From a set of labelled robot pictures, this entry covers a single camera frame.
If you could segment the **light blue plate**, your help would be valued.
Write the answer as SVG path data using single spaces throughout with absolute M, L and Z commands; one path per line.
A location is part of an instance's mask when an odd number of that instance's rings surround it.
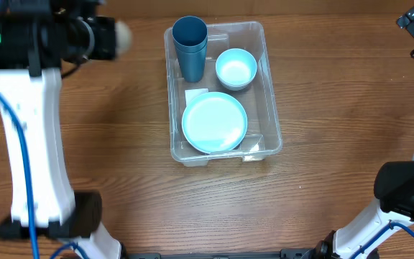
M 208 92 L 192 100 L 183 112 L 181 126 L 196 150 L 211 154 L 236 148 L 248 129 L 242 104 L 222 92 Z

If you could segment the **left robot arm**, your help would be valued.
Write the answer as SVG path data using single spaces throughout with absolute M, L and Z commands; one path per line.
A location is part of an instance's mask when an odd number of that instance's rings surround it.
M 97 14 L 97 1 L 0 1 L 0 114 L 12 179 L 1 240 L 40 236 L 80 258 L 125 258 L 102 222 L 97 191 L 74 191 L 65 167 L 60 92 L 67 73 L 90 60 L 113 60 L 122 25 Z

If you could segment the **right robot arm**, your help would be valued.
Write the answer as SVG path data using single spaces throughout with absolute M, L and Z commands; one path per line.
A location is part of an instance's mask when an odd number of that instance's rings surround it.
M 399 230 L 414 238 L 414 155 L 387 162 L 374 182 L 374 198 L 347 226 L 331 232 L 304 258 L 378 258 L 377 248 Z

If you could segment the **light blue bowl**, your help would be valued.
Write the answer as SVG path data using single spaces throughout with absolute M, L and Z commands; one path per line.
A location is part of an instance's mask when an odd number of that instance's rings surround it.
M 240 48 L 223 51 L 215 64 L 217 78 L 225 88 L 231 91 L 246 88 L 254 80 L 257 69 L 254 56 Z

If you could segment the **blue cup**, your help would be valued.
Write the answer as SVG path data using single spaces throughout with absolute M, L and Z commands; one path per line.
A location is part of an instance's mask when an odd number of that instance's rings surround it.
M 186 16 L 174 23 L 172 37 L 178 50 L 183 53 L 196 53 L 207 43 L 208 28 L 201 18 Z
M 204 74 L 207 45 L 193 53 L 175 49 L 183 78 L 190 83 L 199 82 Z

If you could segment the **cream cup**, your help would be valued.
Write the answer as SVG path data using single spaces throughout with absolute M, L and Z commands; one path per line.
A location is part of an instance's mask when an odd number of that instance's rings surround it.
M 116 55 L 120 56 L 126 53 L 132 46 L 133 35 L 128 25 L 120 20 L 116 22 L 115 30 L 116 30 Z

